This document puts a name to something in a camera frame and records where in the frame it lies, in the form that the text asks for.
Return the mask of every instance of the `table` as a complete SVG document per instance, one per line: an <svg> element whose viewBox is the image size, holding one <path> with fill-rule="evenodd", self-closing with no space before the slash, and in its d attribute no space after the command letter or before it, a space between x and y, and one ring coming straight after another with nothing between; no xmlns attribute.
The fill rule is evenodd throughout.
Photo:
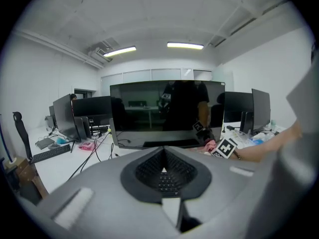
<svg viewBox="0 0 319 239"><path fill-rule="evenodd" d="M152 115L151 115L151 111L158 111L159 108L158 108L157 106L148 106L148 107L125 107L125 110L127 110L127 111L139 111L139 112L149 111L150 128L152 128Z"/></svg>
<svg viewBox="0 0 319 239"><path fill-rule="evenodd" d="M236 131L239 131L239 127L240 127L240 121L238 122L229 122L229 123L224 123L225 126L225 133L221 134L220 139L227 137L227 138L232 138L238 145L237 148L238 149L242 149L245 147L249 147L249 146L253 146L254 144L251 143L249 140L247 140L247 137L241 137L239 139L239 137L233 132L230 131L229 129L227 129L227 126L232 126L232 127L237 127ZM282 132L284 131L286 128L282 127L282 126L276 126L275 127L275 131L277 132Z"/></svg>
<svg viewBox="0 0 319 239"><path fill-rule="evenodd" d="M44 137L48 135L49 132L45 127L40 127L33 129L28 132L29 142L32 155L36 155L45 151L48 151L48 148L39 149L35 146L35 143L38 140L41 140L40 137ZM106 134L103 134L99 141L101 141ZM113 143L112 136L108 135L102 144L99 145L97 149L97 153L101 161L107 160L111 153L111 144ZM65 183L69 177L73 174L73 172L84 162L84 160L90 155L90 151L81 150L78 146L80 143L75 143L72 153L69 151L67 153L49 158L47 160L35 163L36 170L43 182L48 193L52 193L56 188ZM114 153L119 156L126 155L128 153L137 151L135 149L120 149L118 146L114 145L113 149L113 158L116 158ZM90 167L98 163L99 160L96 154L92 154L91 158L88 160L87 164L83 168Z"/></svg>

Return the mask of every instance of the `pipe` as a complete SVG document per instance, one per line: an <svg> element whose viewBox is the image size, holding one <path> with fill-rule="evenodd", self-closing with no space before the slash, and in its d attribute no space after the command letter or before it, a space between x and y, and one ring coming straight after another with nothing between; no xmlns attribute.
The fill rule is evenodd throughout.
<svg viewBox="0 0 319 239"><path fill-rule="evenodd" d="M39 35L37 33L33 33L31 31L27 31L27 30L17 30L17 29L13 30L12 33L15 35L21 36L23 38L29 39L31 41L40 43L40 44L47 46L49 48L60 51L68 56L76 58L76 59L78 59L84 63L87 63L91 66L94 66L98 69L104 68L102 63L92 59L91 57L83 54L82 52L75 51L75 50L73 50L65 45L62 45L60 43L57 43L57 42L55 42L55 41L53 41L53 40L51 40L43 35Z"/></svg>

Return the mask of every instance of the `ceiling light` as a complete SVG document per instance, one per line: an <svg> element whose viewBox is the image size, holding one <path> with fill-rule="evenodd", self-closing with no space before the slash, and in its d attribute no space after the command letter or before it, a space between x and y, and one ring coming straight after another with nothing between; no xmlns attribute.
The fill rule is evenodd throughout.
<svg viewBox="0 0 319 239"><path fill-rule="evenodd" d="M173 48L188 48L188 49L196 49L196 50L201 50L204 48L204 45L201 45L201 44L181 43L181 42L168 42L167 46L173 47Z"/></svg>
<svg viewBox="0 0 319 239"><path fill-rule="evenodd" d="M128 48L124 48L124 49L120 49L120 50L114 50L114 51L105 53L103 56L104 57L111 57L111 56L114 56L114 55L117 55L117 54L129 52L129 51L134 51L134 50L136 50L136 47L132 46L132 47L128 47Z"/></svg>

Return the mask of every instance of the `human arm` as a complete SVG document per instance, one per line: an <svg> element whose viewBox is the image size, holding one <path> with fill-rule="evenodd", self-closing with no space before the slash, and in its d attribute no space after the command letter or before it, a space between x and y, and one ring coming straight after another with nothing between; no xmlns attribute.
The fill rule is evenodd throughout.
<svg viewBox="0 0 319 239"><path fill-rule="evenodd" d="M208 124L208 103L205 101L198 103L198 119L203 126Z"/></svg>
<svg viewBox="0 0 319 239"><path fill-rule="evenodd" d="M260 162L268 152L277 151L286 143L300 137L302 137L301 127L299 122L295 121L290 128L282 131L270 140L256 146L237 149L236 152L241 156L242 160Z"/></svg>

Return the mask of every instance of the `pink object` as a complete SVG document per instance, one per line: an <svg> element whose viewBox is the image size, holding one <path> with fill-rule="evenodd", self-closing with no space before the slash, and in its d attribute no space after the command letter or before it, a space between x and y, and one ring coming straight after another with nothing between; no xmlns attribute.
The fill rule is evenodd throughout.
<svg viewBox="0 0 319 239"><path fill-rule="evenodd" d="M205 145L204 150L207 152L211 152L216 147L217 147L217 143L214 140L212 140Z"/></svg>
<svg viewBox="0 0 319 239"><path fill-rule="evenodd" d="M79 146L79 148L82 150L92 151L92 150L94 150L94 143L93 142L84 142Z"/></svg>

